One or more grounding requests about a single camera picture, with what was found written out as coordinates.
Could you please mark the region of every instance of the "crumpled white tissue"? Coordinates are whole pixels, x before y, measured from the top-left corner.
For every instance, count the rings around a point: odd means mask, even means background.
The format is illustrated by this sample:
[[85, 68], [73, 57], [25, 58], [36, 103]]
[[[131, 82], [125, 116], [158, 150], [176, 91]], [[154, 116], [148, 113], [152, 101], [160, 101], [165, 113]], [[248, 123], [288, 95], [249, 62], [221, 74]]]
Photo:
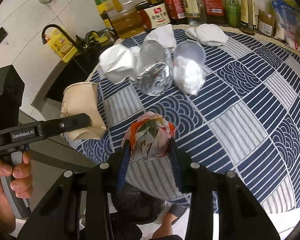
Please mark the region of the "crumpled white tissue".
[[173, 80], [184, 93], [198, 95], [205, 82], [203, 69], [194, 60], [178, 56], [174, 60]]
[[177, 41], [174, 37], [171, 24], [167, 24], [165, 26], [156, 28], [155, 30], [151, 31], [145, 38], [145, 41], [149, 40], [158, 42], [162, 47], [166, 49], [175, 49], [177, 46]]
[[126, 77], [136, 78], [137, 58], [126, 47], [117, 44], [106, 49], [99, 57], [104, 76], [113, 84], [123, 82]]
[[209, 47], [225, 45], [229, 37], [215, 24], [201, 24], [196, 28], [188, 28], [186, 35]]

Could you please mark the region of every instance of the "barcode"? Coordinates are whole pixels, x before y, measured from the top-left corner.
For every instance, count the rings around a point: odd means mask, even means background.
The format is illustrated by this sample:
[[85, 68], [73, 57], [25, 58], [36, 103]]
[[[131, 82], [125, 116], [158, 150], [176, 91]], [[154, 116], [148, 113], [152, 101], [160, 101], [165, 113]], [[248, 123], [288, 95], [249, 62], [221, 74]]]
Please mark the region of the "barcode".
[[287, 24], [287, 29], [290, 32], [296, 33], [296, 28]]
[[186, 14], [185, 14], [185, 13], [178, 14], [178, 18], [179, 18], [179, 19], [182, 19], [182, 18], [185, 18], [185, 17], [186, 17]]
[[212, 9], [212, 12], [222, 13], [222, 10], [221, 9]]

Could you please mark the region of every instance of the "plastic bag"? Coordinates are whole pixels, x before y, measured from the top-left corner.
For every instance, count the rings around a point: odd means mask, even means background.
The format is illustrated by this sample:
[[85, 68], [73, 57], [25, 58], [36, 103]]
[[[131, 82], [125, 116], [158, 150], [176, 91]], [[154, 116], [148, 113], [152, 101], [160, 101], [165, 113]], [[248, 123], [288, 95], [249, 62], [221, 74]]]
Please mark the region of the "plastic bag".
[[121, 218], [137, 225], [154, 222], [165, 208], [165, 201], [154, 198], [128, 183], [119, 194], [111, 194], [111, 200]]
[[300, 12], [283, 0], [271, 1], [276, 16], [275, 39], [286, 41], [288, 46], [300, 52], [297, 30], [300, 27]]

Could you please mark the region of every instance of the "amber liquid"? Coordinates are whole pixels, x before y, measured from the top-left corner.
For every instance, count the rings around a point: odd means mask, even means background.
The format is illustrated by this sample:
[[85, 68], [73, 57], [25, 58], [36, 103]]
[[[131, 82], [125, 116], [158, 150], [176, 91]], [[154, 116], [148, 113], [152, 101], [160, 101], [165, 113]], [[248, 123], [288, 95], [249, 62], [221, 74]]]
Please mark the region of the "amber liquid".
[[110, 20], [121, 39], [131, 38], [145, 30], [138, 12], [134, 9]]

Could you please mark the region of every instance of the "crumpled food wrapper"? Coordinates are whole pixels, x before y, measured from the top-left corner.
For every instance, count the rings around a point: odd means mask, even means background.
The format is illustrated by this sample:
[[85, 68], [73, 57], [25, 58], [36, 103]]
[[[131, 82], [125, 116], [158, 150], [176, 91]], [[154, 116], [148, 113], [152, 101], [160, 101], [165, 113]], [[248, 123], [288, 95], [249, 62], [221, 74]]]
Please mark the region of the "crumpled food wrapper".
[[140, 116], [127, 130], [122, 140], [130, 141], [130, 161], [153, 160], [168, 154], [168, 143], [175, 136], [175, 126], [165, 120], [162, 115], [151, 111]]

